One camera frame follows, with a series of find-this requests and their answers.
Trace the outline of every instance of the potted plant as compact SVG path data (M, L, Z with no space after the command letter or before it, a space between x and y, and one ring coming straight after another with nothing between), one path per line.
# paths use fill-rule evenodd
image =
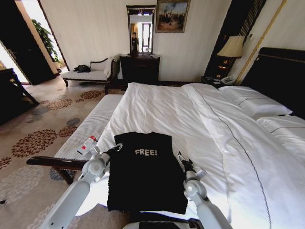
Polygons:
M57 70L60 70L61 62L58 58L57 52L54 50L54 47L52 44L53 42L49 38L50 32L47 31L45 28L43 28L41 26L40 22L37 22L35 19L32 19L32 22L39 34L44 46L46 47L51 59L53 60L53 62L55 62Z

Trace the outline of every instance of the black bag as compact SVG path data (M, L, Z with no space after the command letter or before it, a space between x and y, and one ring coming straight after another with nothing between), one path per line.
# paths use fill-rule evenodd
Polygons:
M91 72L91 69L87 65L78 65L76 68L73 70L74 72L77 73L89 73Z

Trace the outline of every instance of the sofa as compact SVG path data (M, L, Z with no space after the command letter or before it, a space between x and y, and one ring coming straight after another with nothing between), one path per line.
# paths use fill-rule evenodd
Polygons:
M91 71L88 73L69 71L62 74L66 87L68 87L68 80L109 83L117 78L120 71L120 55L106 58L102 61L91 61L90 69Z

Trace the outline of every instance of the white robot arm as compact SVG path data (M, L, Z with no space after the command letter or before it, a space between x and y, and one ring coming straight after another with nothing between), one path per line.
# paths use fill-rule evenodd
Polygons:
M66 229L69 226L89 194L90 184L96 178L104 175L111 154L120 151L121 148L122 144L119 143L107 152L99 154L99 148L94 147L96 151L94 159L89 160L84 165L81 177L78 181L73 182L57 201L41 225L41 229Z
M206 188L193 169L191 160L186 161L179 152L178 159L185 170L185 194L197 206L197 215L205 229L233 229L221 210L207 197Z
M107 152L99 154L99 148L94 147L96 151L94 159L89 160L84 165L79 180L71 184L58 200L48 213L41 229L66 229L69 226L86 199L90 191L90 184L104 175L111 155L120 151L121 148L122 144L117 144ZM186 161L180 153L178 158L185 168L186 181L184 187L186 196L196 204L197 214L203 227L205 229L232 229L220 209L207 198L206 189L194 171L192 162Z

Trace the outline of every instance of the dresser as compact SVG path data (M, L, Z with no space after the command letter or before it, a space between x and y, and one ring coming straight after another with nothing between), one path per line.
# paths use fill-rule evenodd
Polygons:
M160 56L154 54L120 56L123 80L127 83L137 82L157 84Z

